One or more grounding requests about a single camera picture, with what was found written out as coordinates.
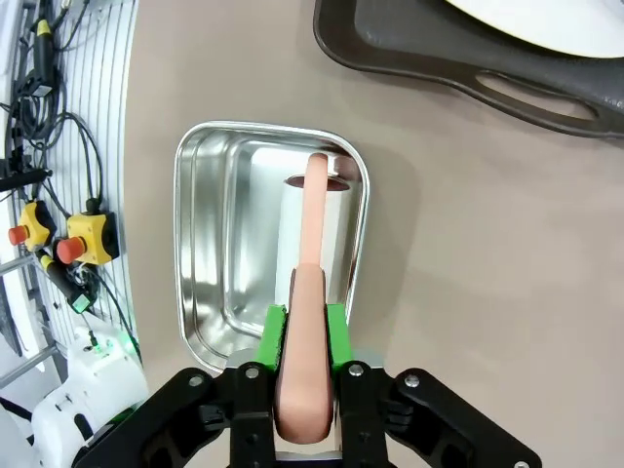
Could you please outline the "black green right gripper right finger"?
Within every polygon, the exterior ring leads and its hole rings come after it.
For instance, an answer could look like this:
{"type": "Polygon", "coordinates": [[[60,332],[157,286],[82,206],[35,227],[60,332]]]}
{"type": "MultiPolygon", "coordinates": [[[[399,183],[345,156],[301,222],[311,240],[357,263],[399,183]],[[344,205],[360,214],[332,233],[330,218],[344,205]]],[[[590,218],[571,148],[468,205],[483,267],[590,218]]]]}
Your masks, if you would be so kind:
{"type": "Polygon", "coordinates": [[[344,307],[326,308],[337,402],[338,467],[388,467],[387,439],[430,467],[539,467],[535,451],[426,370],[395,376],[358,359],[344,307]]]}

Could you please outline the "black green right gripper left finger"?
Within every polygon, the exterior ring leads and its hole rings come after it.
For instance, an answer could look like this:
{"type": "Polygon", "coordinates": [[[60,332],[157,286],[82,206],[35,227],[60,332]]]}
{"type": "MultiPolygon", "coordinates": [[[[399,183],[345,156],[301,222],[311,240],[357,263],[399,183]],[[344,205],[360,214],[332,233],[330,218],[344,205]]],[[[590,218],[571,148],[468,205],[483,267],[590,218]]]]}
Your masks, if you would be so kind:
{"type": "Polygon", "coordinates": [[[224,430],[229,466],[283,467],[274,441],[274,397],[286,310],[268,309],[257,351],[212,377],[179,371],[127,419],[79,453],[76,467],[183,467],[224,430]]]}

